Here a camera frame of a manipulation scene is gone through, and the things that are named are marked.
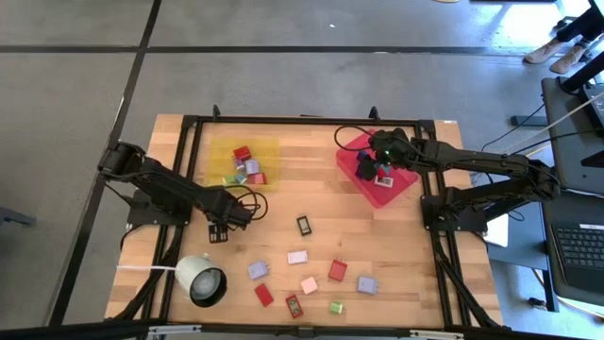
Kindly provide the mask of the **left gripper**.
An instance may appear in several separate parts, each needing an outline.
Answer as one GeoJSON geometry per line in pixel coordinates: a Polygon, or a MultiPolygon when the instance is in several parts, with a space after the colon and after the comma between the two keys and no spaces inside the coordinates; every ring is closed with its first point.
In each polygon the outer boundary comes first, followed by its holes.
{"type": "Polygon", "coordinates": [[[209,225],[209,242],[228,240],[227,226],[245,229],[252,220],[252,212],[237,200],[220,201],[207,208],[207,218],[217,225],[209,225]]]}

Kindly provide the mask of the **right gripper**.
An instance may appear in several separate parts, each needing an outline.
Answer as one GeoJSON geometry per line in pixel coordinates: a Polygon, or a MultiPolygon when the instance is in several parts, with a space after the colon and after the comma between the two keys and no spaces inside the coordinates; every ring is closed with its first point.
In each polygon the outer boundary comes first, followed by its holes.
{"type": "MultiPolygon", "coordinates": [[[[374,159],[385,165],[410,165],[410,156],[413,151],[410,139],[405,131],[396,127],[394,130],[378,130],[369,138],[369,146],[374,152],[374,159]]],[[[378,171],[372,168],[371,160],[359,161],[357,173],[366,181],[373,180],[378,171]]]]}

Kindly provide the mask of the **red multi-port charger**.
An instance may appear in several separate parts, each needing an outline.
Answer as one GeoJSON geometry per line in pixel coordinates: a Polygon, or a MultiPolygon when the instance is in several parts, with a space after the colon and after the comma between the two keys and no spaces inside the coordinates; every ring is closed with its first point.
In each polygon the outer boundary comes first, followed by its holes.
{"type": "Polygon", "coordinates": [[[340,260],[333,260],[327,276],[334,281],[341,282],[344,279],[347,264],[340,260]]]}
{"type": "Polygon", "coordinates": [[[255,293],[263,307],[267,307],[274,302],[272,294],[264,283],[255,288],[255,293]]]}

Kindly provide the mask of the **pink translucent plastic bin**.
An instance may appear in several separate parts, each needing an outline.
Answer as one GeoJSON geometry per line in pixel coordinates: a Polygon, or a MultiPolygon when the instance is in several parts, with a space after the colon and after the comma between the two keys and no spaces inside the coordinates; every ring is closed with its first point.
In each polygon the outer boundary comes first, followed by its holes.
{"type": "Polygon", "coordinates": [[[394,198],[411,187],[418,179],[419,175],[405,170],[394,169],[389,174],[385,174],[380,163],[374,159],[374,152],[368,149],[369,135],[362,133],[351,142],[336,152],[336,162],[342,172],[359,189],[365,198],[377,209],[382,208],[391,202],[394,198]],[[394,179],[392,188],[376,186],[374,180],[366,181],[361,178],[361,173],[357,173],[359,161],[371,160],[372,168],[377,170],[377,177],[390,177],[394,179]]]}

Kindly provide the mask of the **white spot lamp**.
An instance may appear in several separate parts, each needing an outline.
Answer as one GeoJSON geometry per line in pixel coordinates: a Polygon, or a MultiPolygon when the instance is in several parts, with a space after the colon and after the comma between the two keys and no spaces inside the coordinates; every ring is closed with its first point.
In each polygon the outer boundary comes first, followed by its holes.
{"type": "Polygon", "coordinates": [[[187,256],[176,265],[176,280],[191,302],[200,308],[217,304],[227,292],[225,272],[208,256],[187,256]]]}

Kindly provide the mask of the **yellow translucent plastic bin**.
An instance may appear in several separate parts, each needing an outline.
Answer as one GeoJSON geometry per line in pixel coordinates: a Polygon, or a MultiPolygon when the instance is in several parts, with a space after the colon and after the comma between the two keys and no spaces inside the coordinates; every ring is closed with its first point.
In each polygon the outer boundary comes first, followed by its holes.
{"type": "Polygon", "coordinates": [[[223,184],[223,176],[231,175],[236,178],[241,174],[246,177],[244,170],[237,170],[233,150],[247,145],[252,153],[251,159],[256,159],[260,164],[260,173],[264,173],[267,183],[264,185],[242,185],[252,188],[261,188],[264,191],[275,190],[278,186],[278,170],[280,165],[279,143],[277,138],[235,138],[215,137],[210,139],[205,160],[204,179],[206,185],[223,184]]]}

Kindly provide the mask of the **red digital clock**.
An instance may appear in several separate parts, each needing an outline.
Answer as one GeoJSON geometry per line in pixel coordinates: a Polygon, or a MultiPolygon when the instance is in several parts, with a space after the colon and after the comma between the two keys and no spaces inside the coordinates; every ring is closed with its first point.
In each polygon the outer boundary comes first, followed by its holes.
{"type": "Polygon", "coordinates": [[[285,301],[292,318],[298,318],[303,315],[303,309],[296,295],[286,297],[285,301]]]}

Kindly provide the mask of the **white paper sheet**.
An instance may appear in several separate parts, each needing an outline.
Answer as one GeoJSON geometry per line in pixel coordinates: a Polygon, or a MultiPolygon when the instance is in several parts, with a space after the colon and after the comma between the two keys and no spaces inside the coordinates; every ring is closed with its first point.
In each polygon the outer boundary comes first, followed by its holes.
{"type": "Polygon", "coordinates": [[[509,243],[509,216],[502,214],[487,222],[483,240],[488,244],[507,247],[509,243]]]}

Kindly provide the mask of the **grey chair leg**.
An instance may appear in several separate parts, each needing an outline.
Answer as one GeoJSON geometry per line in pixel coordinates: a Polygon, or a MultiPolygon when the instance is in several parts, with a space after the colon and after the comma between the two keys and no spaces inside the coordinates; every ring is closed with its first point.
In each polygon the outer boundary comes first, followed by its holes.
{"type": "Polygon", "coordinates": [[[8,208],[0,207],[0,227],[5,223],[17,223],[22,226],[32,227],[37,223],[37,219],[8,208]]]}

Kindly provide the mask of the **person's shoe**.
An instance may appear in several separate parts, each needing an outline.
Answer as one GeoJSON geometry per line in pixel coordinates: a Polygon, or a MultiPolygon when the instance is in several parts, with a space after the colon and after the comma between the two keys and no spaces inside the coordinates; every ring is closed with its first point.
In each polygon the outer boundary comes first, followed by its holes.
{"type": "Polygon", "coordinates": [[[579,60],[585,54],[585,51],[586,48],[581,45],[573,46],[569,52],[567,52],[564,56],[550,66],[550,71],[559,75],[566,74],[574,65],[579,62],[579,60]]]}
{"type": "Polygon", "coordinates": [[[552,39],[536,50],[526,54],[524,56],[524,62],[529,64],[539,64],[545,62],[558,53],[563,45],[564,42],[560,42],[557,39],[552,39]]]}

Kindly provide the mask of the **black keyboard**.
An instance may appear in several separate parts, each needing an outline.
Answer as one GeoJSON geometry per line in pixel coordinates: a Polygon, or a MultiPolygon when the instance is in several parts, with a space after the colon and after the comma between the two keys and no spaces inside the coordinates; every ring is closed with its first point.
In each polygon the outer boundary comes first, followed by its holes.
{"type": "Polygon", "coordinates": [[[604,294],[604,225],[552,224],[554,246],[564,281],[604,294]]]}

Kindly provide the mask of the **person's leg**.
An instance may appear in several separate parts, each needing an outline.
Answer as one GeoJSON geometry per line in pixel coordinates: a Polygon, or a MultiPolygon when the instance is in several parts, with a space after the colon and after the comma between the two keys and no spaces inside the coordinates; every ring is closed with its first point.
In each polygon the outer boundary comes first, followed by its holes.
{"type": "Polygon", "coordinates": [[[572,23],[560,29],[555,39],[562,43],[568,43],[581,36],[581,43],[591,43],[604,33],[604,18],[595,8],[589,8],[583,12],[572,23]]]}

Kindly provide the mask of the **black metal table frame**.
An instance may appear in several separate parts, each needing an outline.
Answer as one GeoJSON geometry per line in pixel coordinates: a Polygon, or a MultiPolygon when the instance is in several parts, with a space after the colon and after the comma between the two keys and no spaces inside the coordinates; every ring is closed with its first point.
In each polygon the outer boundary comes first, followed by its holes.
{"type": "Polygon", "coordinates": [[[461,324],[461,307],[454,285],[436,271],[433,239],[421,216],[420,198],[435,190],[437,179],[417,180],[384,207],[375,208],[338,167],[339,147],[366,129],[392,129],[389,122],[356,120],[341,123],[319,117],[204,117],[183,130],[182,117],[157,117],[147,152],[169,165],[176,154],[181,170],[203,184],[210,139],[215,137],[277,138],[278,186],[264,191],[268,205],[261,220],[211,244],[204,215],[195,212],[185,227],[180,253],[208,255],[226,273],[224,298],[209,308],[195,306],[185,291],[169,294],[168,318],[229,332],[254,331],[298,335],[328,327],[337,333],[368,332],[372,336],[404,335],[410,329],[441,331],[461,324]],[[302,236],[296,218],[306,215],[312,234],[302,236]],[[309,261],[289,265],[287,253],[307,250],[309,261]],[[341,282],[327,274],[333,260],[347,264],[341,282]],[[247,267],[270,264],[267,276],[251,280],[247,267]],[[357,291],[358,277],[377,280],[375,295],[357,291]],[[318,290],[305,295],[300,282],[314,277],[318,290]],[[274,302],[263,307],[255,288],[264,283],[274,302]],[[285,298],[296,295],[303,315],[292,318],[285,298]],[[344,306],[329,310],[332,301],[344,306]]]}

